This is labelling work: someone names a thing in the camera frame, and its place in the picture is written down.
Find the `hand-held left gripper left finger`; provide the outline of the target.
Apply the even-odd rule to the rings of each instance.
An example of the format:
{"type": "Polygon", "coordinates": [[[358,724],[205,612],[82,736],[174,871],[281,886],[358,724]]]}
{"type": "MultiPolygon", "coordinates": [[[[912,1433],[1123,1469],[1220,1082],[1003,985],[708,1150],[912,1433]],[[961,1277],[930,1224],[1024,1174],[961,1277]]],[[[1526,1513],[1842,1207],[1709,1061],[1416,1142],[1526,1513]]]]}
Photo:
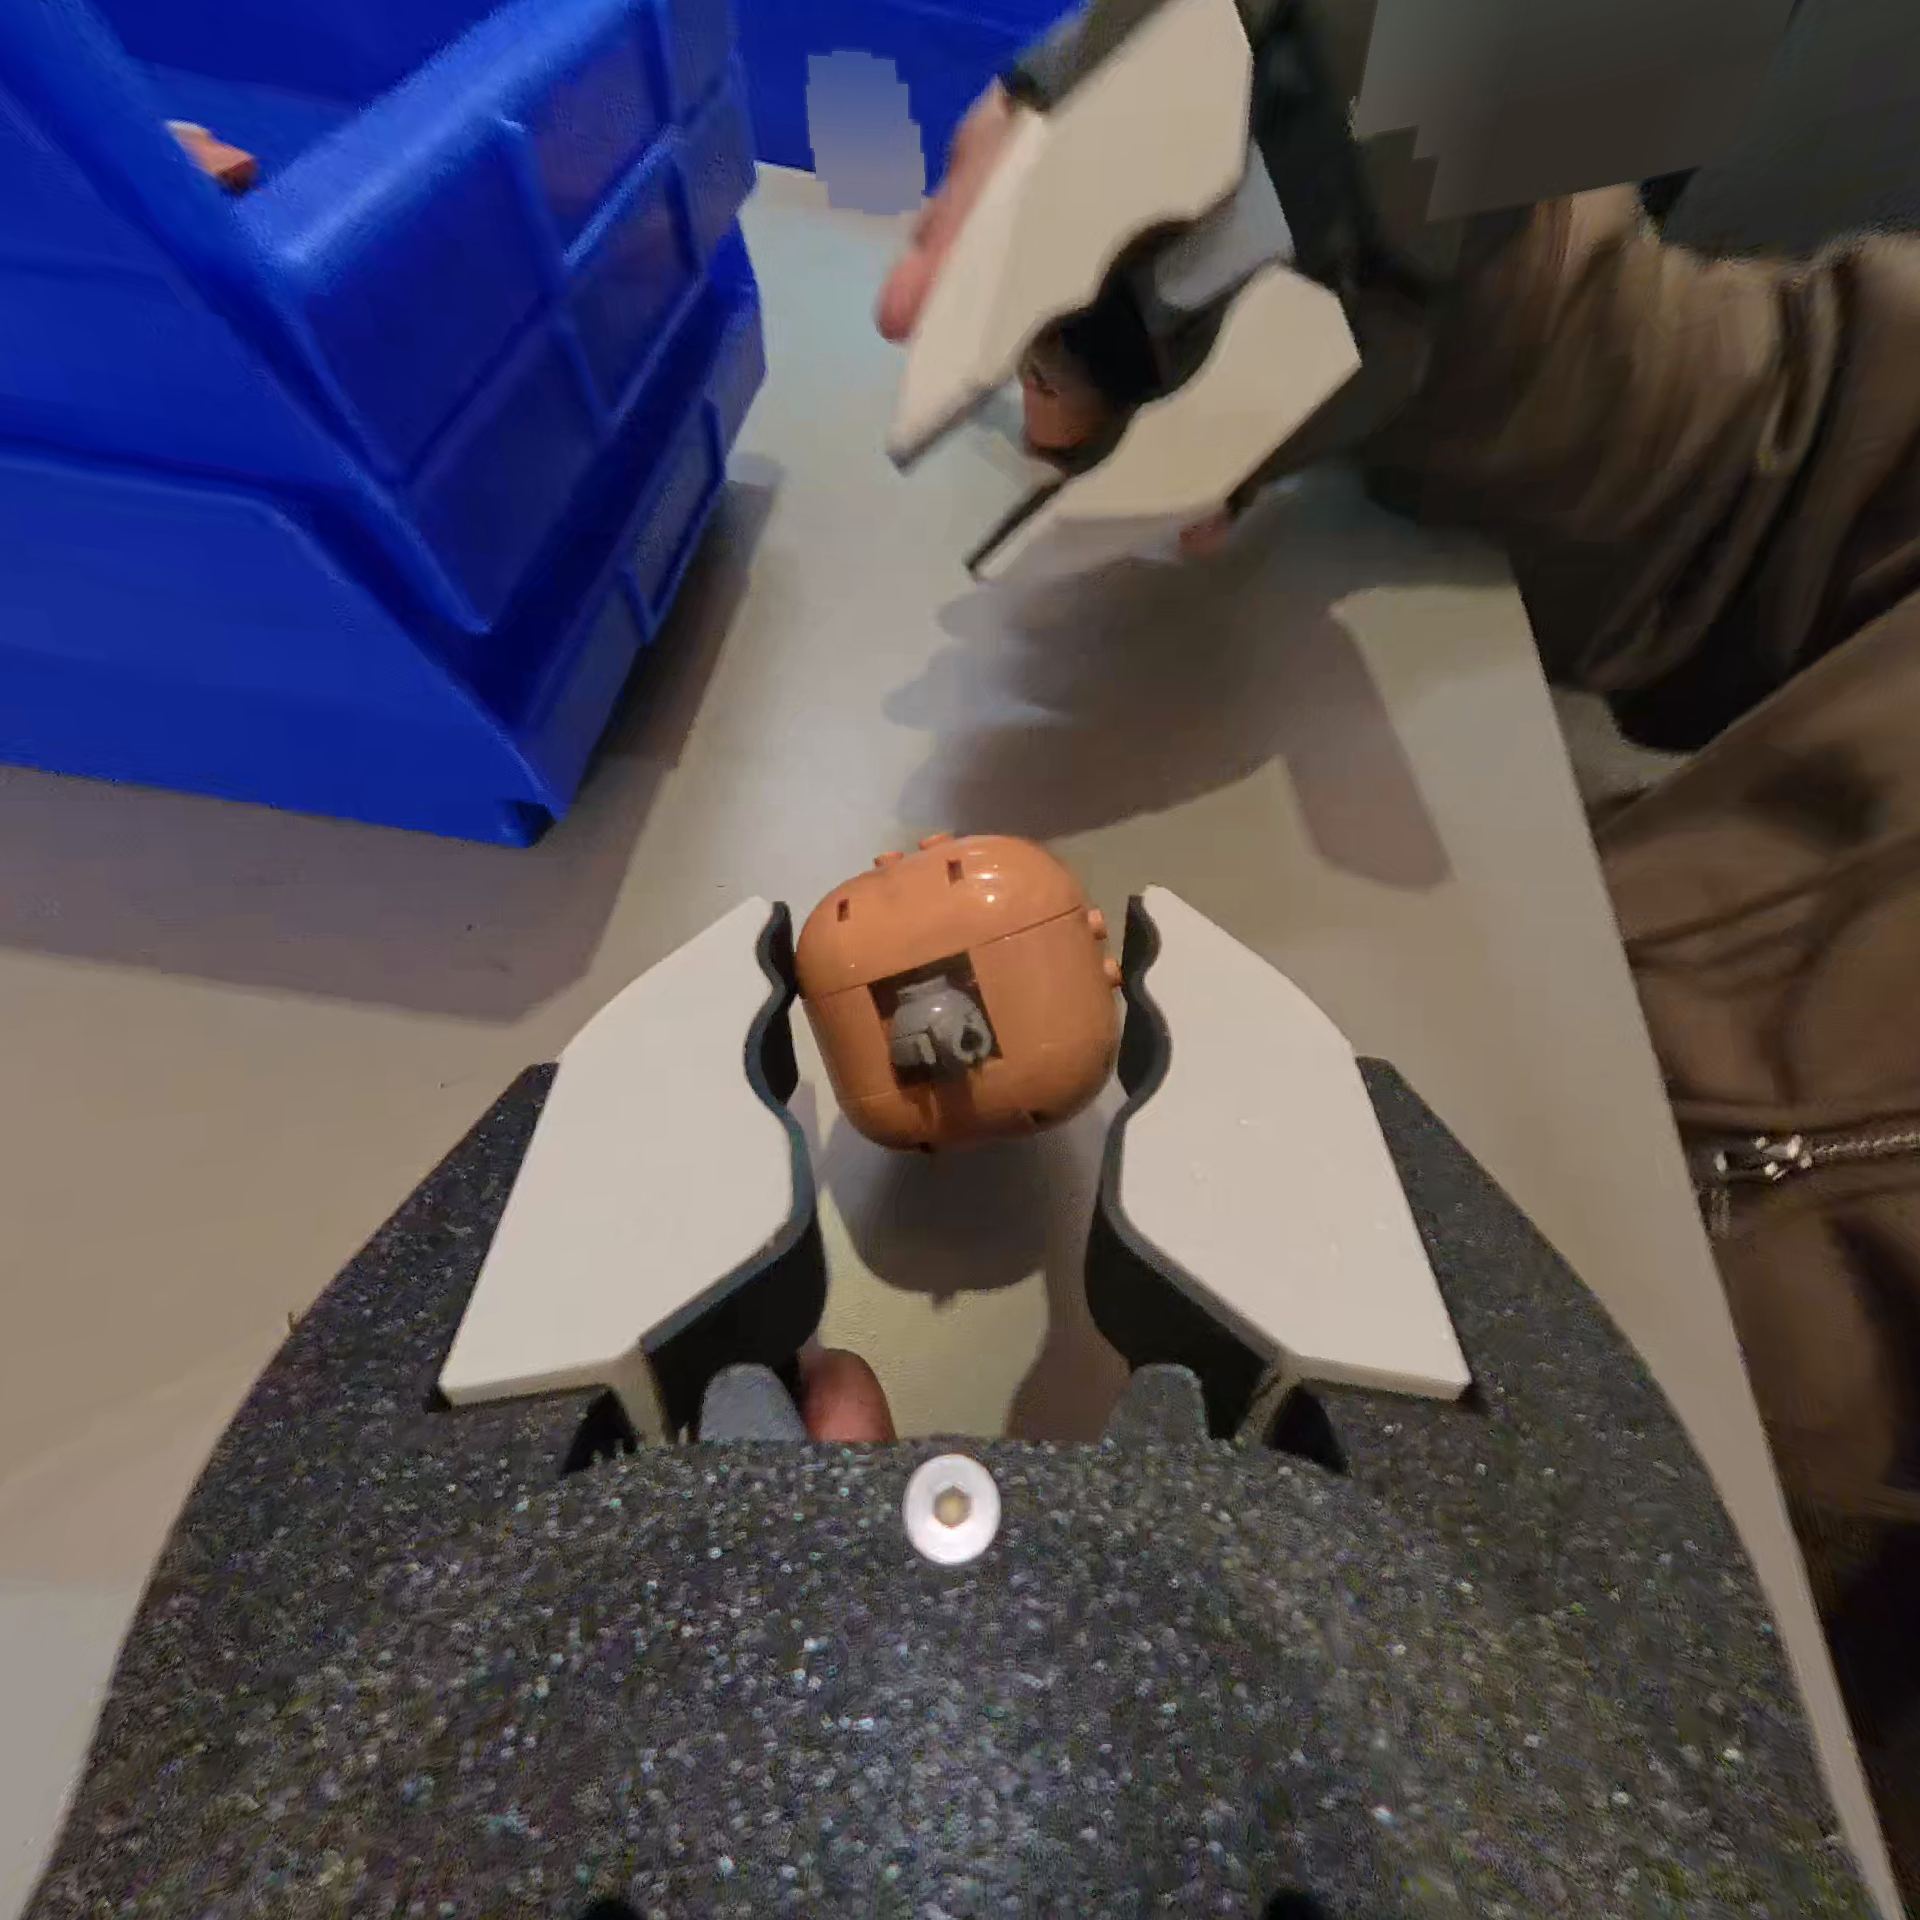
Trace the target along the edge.
{"type": "Polygon", "coordinates": [[[792,1115],[792,914],[746,892],[566,1039],[438,1400],[620,1397],[685,1433],[725,1361],[792,1361],[822,1224],[792,1115]]]}

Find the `person's left hand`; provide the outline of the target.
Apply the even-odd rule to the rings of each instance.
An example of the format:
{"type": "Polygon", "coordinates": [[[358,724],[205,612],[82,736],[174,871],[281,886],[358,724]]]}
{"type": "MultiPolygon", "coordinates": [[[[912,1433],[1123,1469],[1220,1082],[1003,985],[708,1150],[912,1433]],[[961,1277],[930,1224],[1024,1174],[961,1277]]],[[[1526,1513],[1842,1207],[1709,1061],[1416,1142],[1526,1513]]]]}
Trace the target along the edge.
{"type": "Polygon", "coordinates": [[[852,1346],[810,1346],[803,1356],[803,1433],[833,1451],[875,1451],[892,1445],[892,1400],[875,1371],[852,1346]]]}

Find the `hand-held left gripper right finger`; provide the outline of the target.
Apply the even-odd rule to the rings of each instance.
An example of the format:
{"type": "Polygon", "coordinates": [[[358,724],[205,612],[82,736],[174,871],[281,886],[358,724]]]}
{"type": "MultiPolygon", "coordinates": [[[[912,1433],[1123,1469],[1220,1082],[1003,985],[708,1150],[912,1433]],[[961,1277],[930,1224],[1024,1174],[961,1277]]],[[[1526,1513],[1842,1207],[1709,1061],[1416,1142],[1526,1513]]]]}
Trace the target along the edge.
{"type": "Polygon", "coordinates": [[[1123,1371],[1459,1400],[1473,1361],[1351,1034],[1169,886],[1123,899],[1119,991],[1086,1310],[1123,1371]]]}

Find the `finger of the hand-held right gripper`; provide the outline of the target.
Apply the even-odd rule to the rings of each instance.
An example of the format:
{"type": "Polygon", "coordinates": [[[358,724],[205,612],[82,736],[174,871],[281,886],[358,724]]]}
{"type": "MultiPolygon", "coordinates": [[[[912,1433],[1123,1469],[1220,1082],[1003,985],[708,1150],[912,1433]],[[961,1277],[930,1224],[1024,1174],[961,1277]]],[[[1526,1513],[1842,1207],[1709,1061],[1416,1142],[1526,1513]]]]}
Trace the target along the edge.
{"type": "Polygon", "coordinates": [[[1220,519],[1351,374],[1351,305],[1262,259],[1207,334],[1205,368],[1140,399],[1119,449],[1035,496],[979,558],[979,588],[1058,588],[1108,565],[1163,565],[1184,525],[1220,519]]]}
{"type": "Polygon", "coordinates": [[[1024,347],[1080,318],[1140,228],[1234,202],[1250,154],[1250,30],[1234,0],[1086,7],[1094,67],[1009,142],[948,228],[912,322],[890,453],[912,469],[1024,347]]]}

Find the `blue plastic bin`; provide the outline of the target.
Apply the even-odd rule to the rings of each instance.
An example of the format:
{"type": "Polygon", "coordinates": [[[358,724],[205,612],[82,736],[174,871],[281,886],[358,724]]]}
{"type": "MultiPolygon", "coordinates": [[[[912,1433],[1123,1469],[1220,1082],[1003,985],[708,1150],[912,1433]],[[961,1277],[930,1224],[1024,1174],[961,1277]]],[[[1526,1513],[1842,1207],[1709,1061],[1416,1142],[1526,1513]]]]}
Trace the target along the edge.
{"type": "Polygon", "coordinates": [[[731,7],[33,0],[0,119],[4,761],[532,849],[762,383],[731,7]]]}

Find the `person's right forearm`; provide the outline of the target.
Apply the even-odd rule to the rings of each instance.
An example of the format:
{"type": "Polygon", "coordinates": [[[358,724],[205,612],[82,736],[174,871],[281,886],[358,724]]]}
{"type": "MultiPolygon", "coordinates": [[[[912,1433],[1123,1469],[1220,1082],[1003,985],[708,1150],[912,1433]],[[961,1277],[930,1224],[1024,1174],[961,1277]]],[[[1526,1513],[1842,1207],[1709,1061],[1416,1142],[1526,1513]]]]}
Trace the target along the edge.
{"type": "Polygon", "coordinates": [[[1481,219],[1373,496],[1513,558],[1549,685],[1705,748],[1859,649],[1908,673],[1920,238],[1685,252],[1623,188],[1481,219]]]}

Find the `orange and tan toy segment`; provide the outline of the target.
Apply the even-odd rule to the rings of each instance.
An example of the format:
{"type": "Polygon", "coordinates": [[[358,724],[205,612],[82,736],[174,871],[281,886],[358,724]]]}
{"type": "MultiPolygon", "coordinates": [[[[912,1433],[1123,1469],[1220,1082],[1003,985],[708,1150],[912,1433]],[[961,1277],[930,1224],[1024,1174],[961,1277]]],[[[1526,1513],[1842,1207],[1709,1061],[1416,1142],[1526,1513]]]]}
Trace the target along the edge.
{"type": "Polygon", "coordinates": [[[1119,954],[1086,886],[1016,829],[930,829],[792,936],[841,1115],[940,1158],[1070,1124],[1119,1072],[1119,954]]]}

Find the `blue storage bin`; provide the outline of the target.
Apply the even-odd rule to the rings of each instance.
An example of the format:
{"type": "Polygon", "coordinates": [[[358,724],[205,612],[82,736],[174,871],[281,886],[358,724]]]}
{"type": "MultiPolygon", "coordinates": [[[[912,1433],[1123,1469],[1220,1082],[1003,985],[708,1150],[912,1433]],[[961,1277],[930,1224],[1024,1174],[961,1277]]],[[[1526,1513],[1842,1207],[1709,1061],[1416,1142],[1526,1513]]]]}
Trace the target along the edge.
{"type": "Polygon", "coordinates": [[[961,110],[1003,76],[1060,7],[1058,0],[742,0],[742,67],[756,161],[818,173],[810,67],[875,65],[872,133],[920,133],[920,173],[940,188],[961,110]]]}

